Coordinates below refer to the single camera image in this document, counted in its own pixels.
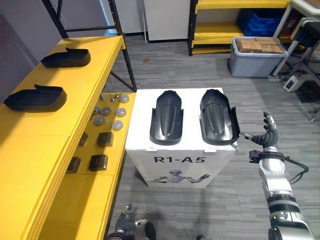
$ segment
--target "robot illustration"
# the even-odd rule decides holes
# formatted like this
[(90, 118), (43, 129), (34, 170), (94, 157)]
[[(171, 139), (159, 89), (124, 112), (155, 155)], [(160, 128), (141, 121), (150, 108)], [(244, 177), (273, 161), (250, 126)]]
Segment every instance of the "robot illustration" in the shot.
[(210, 175), (205, 174), (205, 175), (201, 176), (199, 179), (195, 180), (189, 176), (181, 176), (180, 174), (182, 174), (182, 171), (177, 170), (177, 169), (170, 170), (169, 173), (171, 174), (170, 176), (161, 176), (161, 177), (158, 177), (158, 178), (152, 180), (151, 182), (152, 183), (162, 183), (162, 184), (166, 184), (169, 182), (169, 183), (177, 184), (177, 183), (180, 183), (182, 180), (186, 179), (192, 184), (197, 184), (197, 183), (202, 182), (204, 179), (207, 179), (210, 177)]

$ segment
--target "floor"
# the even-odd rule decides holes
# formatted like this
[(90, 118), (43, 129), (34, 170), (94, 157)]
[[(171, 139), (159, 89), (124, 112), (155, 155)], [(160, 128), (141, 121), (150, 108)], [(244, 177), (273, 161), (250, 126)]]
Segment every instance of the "floor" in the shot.
[[(282, 153), (309, 166), (310, 171), (292, 186), (301, 212), (316, 239), (320, 234), (320, 123), (308, 118), (319, 105), (301, 103), (279, 81), (234, 78), (227, 69), (229, 54), (188, 56), (186, 42), (144, 43), (142, 36), (127, 36), (127, 49), (138, 89), (222, 87), (231, 106), (237, 109), (242, 132), (263, 132), (263, 112), (271, 112), (280, 132)], [(128, 79), (123, 56), (114, 72)], [(106, 90), (126, 91), (110, 77)], [(239, 139), (239, 151), (206, 189), (150, 188), (141, 180), (128, 156), (114, 203), (109, 232), (114, 230), (121, 209), (128, 203), (137, 219), (154, 223), (158, 240), (268, 239), (269, 211), (258, 174), (248, 161), (258, 146)], [(286, 164), (289, 178), (297, 166)], [(136, 239), (143, 228), (136, 231)]]

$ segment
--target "gray bin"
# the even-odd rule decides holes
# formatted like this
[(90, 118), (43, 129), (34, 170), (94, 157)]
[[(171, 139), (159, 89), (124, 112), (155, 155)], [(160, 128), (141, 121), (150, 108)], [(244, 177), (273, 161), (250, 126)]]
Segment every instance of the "gray bin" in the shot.
[(233, 77), (267, 78), (278, 63), (287, 56), (284, 53), (242, 53), (238, 51), (238, 39), (253, 39), (255, 37), (237, 36), (232, 39), (229, 66)]

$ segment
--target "black square part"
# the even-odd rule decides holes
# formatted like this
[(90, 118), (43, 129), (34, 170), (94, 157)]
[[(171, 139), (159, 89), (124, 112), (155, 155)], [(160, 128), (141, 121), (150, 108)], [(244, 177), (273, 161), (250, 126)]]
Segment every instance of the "black square part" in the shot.
[(100, 171), (100, 170), (106, 170), (107, 169), (107, 162), (108, 157), (107, 155), (92, 155), (90, 164), (89, 164), (89, 170), (90, 171)]
[(74, 174), (78, 171), (81, 159), (77, 156), (71, 158), (68, 168), (66, 169), (66, 174)]
[(115, 136), (112, 132), (100, 132), (97, 144), (99, 147), (112, 147), (114, 137)]
[(79, 141), (79, 143), (78, 143), (78, 146), (79, 146), (79, 147), (82, 147), (83, 145), (85, 145), (88, 136), (89, 136), (89, 135), (86, 134), (85, 132), (82, 133), (82, 136), (81, 136), (80, 141)]

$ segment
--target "black shoe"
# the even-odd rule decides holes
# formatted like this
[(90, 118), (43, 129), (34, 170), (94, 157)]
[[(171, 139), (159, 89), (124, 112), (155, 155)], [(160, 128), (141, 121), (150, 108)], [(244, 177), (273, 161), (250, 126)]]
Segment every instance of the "black shoe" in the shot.
[(152, 222), (147, 222), (144, 226), (145, 236), (150, 240), (157, 240), (156, 229)]
[(196, 237), (196, 240), (206, 240), (206, 237), (203, 235), (199, 235)]

